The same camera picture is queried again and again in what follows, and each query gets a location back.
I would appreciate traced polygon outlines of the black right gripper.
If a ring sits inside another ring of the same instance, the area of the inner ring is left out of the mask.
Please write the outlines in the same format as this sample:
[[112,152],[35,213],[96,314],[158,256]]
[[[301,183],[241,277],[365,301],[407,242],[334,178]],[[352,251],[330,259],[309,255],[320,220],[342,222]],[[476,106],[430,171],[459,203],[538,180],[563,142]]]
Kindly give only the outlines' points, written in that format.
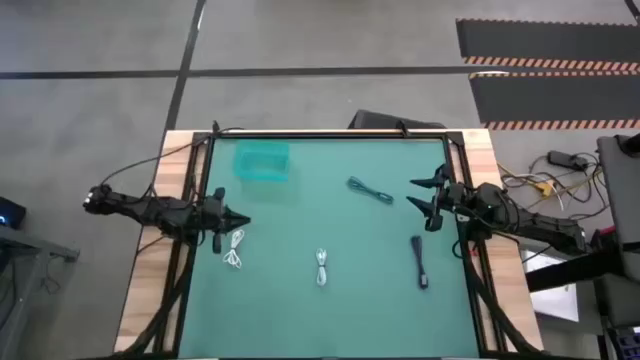
[[453,182],[452,170],[446,164],[439,166],[435,170],[433,177],[412,179],[410,183],[435,191],[431,202],[411,196],[406,197],[425,216],[426,231],[436,232],[441,229],[443,223],[442,211],[468,217],[468,209],[463,205],[466,187],[463,183]]

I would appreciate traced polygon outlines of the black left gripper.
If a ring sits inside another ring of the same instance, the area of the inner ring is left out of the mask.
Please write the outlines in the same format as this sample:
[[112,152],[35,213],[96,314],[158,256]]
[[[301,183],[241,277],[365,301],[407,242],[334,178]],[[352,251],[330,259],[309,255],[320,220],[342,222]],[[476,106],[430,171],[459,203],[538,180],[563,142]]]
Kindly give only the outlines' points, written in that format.
[[221,237],[219,232],[223,225],[224,232],[234,231],[250,223],[249,217],[231,210],[228,206],[223,207],[225,189],[218,187],[212,195],[205,196],[200,201],[199,210],[199,231],[201,239],[205,240],[205,233],[213,233],[212,251],[214,254],[221,253]]

